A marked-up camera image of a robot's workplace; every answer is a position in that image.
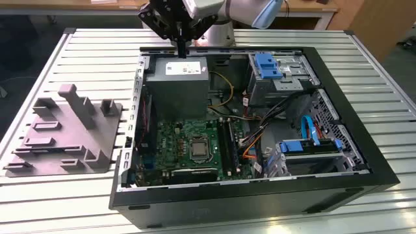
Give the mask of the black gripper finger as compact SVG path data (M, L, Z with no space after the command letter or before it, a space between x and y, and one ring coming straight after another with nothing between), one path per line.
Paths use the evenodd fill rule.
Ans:
M181 23L181 57L187 58L187 47L192 40L201 37L204 32L209 29L217 20L217 15L207 16L195 22L188 18Z
M171 44L176 46L177 57L183 58L183 40L175 19L157 15L152 7L144 7L137 16L163 39L169 39Z

